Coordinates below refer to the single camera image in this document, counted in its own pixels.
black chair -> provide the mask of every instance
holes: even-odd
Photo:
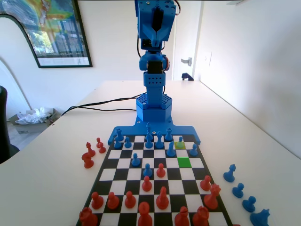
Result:
[[[8,92],[0,86],[0,164],[16,154],[19,149],[10,143],[6,122],[6,100]]]

white wall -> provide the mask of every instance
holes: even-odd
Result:
[[[0,18],[0,31],[4,31],[0,35],[0,59],[16,77],[32,108],[47,106],[64,111],[104,80],[143,79],[136,50],[134,1],[79,1],[79,8],[92,68],[39,69],[18,26]],[[173,42],[174,28],[163,50],[171,63]],[[171,70],[166,72],[166,79],[171,79]]]
[[[301,157],[301,1],[226,3],[204,4],[201,81]]]

blue mounting plate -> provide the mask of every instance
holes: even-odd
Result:
[[[136,123],[134,126],[116,126],[113,129],[113,132],[109,138],[108,144],[111,145],[114,142],[114,136],[116,135],[116,129],[121,129],[122,134],[127,135],[146,135],[146,124],[147,121],[142,121],[138,116],[136,118]],[[196,130],[193,126],[175,126],[173,124],[173,120],[169,117],[165,122],[150,122],[150,131],[153,135],[156,135],[159,131],[161,131],[162,135],[166,134],[167,128],[171,128],[172,135],[194,135],[196,142],[198,145],[201,144],[200,139],[198,138]]]

floor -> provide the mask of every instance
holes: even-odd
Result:
[[[19,150],[25,148],[30,142],[32,142],[38,135],[41,133],[26,133],[26,134],[19,134],[14,126],[8,122],[8,135],[10,143]]]

green square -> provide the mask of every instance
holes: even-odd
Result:
[[[178,163],[180,168],[191,168],[189,158],[178,158]]]

